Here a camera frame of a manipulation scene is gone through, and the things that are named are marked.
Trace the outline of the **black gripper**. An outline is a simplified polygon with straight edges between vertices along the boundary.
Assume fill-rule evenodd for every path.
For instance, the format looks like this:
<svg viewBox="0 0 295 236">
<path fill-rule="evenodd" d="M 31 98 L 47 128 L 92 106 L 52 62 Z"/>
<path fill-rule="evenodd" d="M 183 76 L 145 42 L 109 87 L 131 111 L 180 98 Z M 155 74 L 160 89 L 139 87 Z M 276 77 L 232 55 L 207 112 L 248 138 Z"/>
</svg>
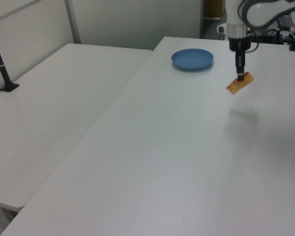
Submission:
<svg viewBox="0 0 295 236">
<path fill-rule="evenodd" d="M 251 37 L 244 38 L 230 38 L 229 48 L 231 51 L 236 52 L 236 72 L 238 81 L 244 80 L 244 67 L 245 67 L 245 52 L 251 47 Z"/>
</svg>

